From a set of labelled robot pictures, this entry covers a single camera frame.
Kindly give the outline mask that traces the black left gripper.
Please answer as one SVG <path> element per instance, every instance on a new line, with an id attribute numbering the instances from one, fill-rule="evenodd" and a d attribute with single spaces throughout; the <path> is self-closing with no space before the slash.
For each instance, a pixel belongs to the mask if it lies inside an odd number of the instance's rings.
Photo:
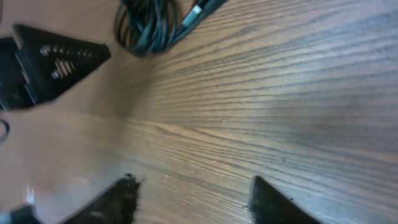
<path id="1" fill-rule="evenodd" d="M 17 24 L 1 39 L 1 109 L 21 110 L 56 99 L 111 58 L 104 44 Z"/>

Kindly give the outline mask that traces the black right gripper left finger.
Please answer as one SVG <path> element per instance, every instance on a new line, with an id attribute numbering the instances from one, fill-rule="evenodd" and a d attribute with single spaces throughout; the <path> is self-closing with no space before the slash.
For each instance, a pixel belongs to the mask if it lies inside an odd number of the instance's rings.
<path id="1" fill-rule="evenodd" d="M 138 208 L 141 181 L 124 174 L 63 224 L 132 224 Z"/>

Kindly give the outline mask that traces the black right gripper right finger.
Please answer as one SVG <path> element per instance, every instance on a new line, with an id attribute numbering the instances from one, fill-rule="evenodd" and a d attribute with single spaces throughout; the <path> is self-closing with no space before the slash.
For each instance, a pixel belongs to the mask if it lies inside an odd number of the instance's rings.
<path id="1" fill-rule="evenodd" d="M 319 224 L 261 176 L 252 180 L 248 209 L 255 224 Z"/>

